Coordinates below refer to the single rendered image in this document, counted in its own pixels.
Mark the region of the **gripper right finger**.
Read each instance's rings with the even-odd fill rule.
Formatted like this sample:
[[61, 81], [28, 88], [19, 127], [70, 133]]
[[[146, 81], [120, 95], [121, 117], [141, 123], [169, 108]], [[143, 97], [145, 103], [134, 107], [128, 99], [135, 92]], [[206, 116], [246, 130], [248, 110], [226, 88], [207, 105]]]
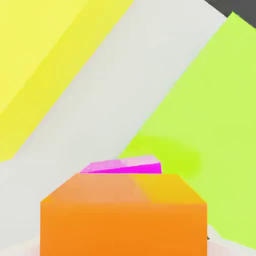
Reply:
[[207, 256], [256, 256], [256, 249], [224, 239], [207, 225]]

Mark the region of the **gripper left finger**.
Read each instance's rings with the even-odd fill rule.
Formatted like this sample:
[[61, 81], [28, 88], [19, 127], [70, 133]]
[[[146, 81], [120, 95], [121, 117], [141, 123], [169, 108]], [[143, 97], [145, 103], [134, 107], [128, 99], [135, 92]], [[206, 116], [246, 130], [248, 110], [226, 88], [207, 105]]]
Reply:
[[2, 249], [1, 256], [40, 256], [40, 237]]

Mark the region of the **small orange cube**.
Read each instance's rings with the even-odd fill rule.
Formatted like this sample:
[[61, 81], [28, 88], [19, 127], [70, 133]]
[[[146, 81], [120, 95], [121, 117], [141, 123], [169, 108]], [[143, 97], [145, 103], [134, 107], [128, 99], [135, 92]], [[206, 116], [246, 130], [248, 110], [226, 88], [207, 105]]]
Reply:
[[207, 203], [176, 174], [77, 173], [40, 203], [40, 256], [207, 256]]

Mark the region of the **small magenta cube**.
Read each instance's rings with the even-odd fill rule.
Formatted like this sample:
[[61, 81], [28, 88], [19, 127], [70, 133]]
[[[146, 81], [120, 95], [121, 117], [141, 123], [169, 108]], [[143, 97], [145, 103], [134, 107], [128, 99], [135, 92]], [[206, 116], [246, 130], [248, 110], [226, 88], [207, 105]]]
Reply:
[[91, 162], [80, 173], [161, 174], [161, 162], [153, 155]]

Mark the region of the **large lime green box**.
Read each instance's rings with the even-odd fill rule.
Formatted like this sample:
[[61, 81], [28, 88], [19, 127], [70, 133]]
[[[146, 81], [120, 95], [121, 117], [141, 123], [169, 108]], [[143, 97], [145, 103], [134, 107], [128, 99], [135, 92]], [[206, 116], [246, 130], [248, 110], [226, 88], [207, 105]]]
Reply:
[[256, 28], [231, 13], [120, 154], [155, 155], [208, 205], [208, 223], [256, 249]]

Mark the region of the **large yellow box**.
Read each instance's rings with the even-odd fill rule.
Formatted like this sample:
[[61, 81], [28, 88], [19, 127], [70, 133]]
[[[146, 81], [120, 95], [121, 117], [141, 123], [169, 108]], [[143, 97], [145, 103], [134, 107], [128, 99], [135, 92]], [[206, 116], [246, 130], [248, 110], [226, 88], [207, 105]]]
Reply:
[[133, 0], [0, 0], [0, 162], [11, 159]]

